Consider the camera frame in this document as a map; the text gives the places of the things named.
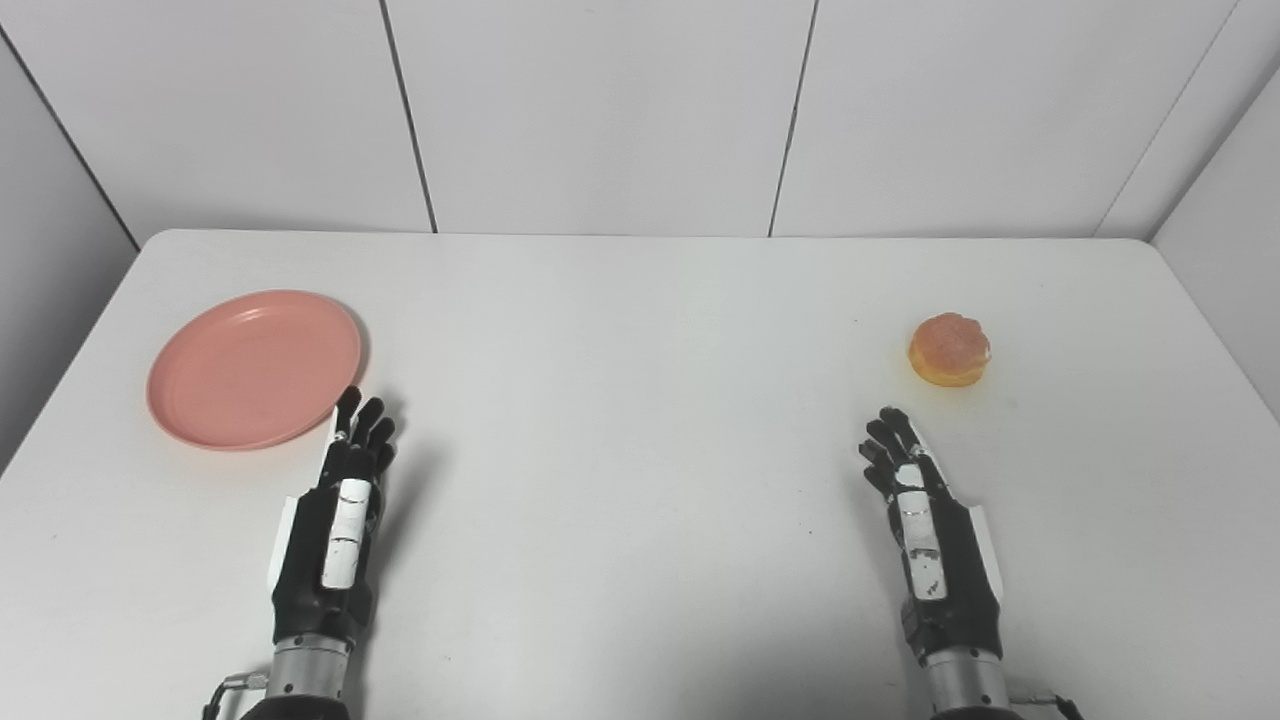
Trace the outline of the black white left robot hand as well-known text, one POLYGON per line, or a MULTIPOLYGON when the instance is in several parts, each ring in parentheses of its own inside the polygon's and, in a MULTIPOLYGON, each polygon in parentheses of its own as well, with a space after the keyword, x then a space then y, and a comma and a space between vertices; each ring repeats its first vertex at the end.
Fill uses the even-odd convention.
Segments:
POLYGON ((394 460, 396 421, 355 386, 337 400, 316 484, 296 500, 271 591, 273 642, 323 635, 357 643, 375 605, 369 564, 394 460))

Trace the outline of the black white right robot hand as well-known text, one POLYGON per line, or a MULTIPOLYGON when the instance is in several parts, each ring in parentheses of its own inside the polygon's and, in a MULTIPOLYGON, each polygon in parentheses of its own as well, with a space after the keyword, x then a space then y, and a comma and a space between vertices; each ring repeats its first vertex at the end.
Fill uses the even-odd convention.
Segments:
POLYGON ((901 619, 916 660, 951 648, 1004 657, 998 568, 974 507, 951 491, 911 418, 884 406, 858 446, 864 477, 886 502, 908 596, 901 619))

